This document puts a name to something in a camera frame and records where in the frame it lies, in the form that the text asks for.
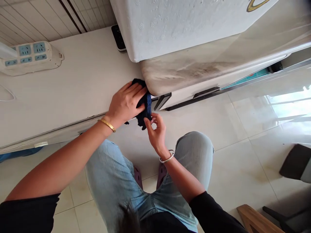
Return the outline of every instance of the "black sleeve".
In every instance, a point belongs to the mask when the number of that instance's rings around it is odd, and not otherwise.
[[[225,212],[207,192],[192,199],[189,205],[204,232],[247,233],[240,222]]]
[[[60,194],[6,201],[0,204],[0,232],[43,232],[53,229]]]

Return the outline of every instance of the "light blue jeans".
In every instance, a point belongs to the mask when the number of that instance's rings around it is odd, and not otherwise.
[[[211,140],[200,132],[187,133],[177,141],[175,158],[207,190],[213,161]],[[122,216],[119,204],[127,205],[129,201],[140,220],[168,211],[189,230],[198,232],[198,221],[169,174],[154,193],[144,192],[134,179],[133,164],[113,142],[105,140],[94,152],[86,165],[86,176],[109,233],[117,231]]]

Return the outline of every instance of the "cleaning rag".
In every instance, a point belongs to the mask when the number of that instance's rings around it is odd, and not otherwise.
[[[134,85],[135,83],[139,83],[143,87],[146,86],[145,81],[141,80],[141,79],[133,79],[132,85]],[[142,126],[142,130],[145,130],[146,124],[144,122],[144,117],[148,118],[149,120],[152,120],[152,117],[151,117],[151,95],[150,95],[149,91],[147,91],[147,93],[139,100],[136,108],[140,107],[143,103],[145,103],[145,110],[142,111],[140,114],[138,114],[136,116],[136,118],[138,121],[138,126]]]

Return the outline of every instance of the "cable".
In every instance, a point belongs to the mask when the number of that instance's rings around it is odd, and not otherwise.
[[[5,86],[3,86],[2,84],[0,84],[4,89],[6,89],[7,90],[7,92],[9,92],[12,96],[13,96],[13,99],[10,99],[10,100],[0,100],[1,102],[9,102],[9,101],[12,101],[12,100],[15,100],[16,99],[16,97],[15,97],[15,95],[11,92],[11,91],[9,91]]]

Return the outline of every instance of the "gold logo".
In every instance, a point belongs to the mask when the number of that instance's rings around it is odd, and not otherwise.
[[[250,3],[247,7],[247,12],[252,12],[256,9],[258,9],[259,7],[261,7],[262,5],[266,4],[269,0],[264,0],[262,3],[259,3],[258,5],[254,6],[254,1],[255,0],[250,0]]]

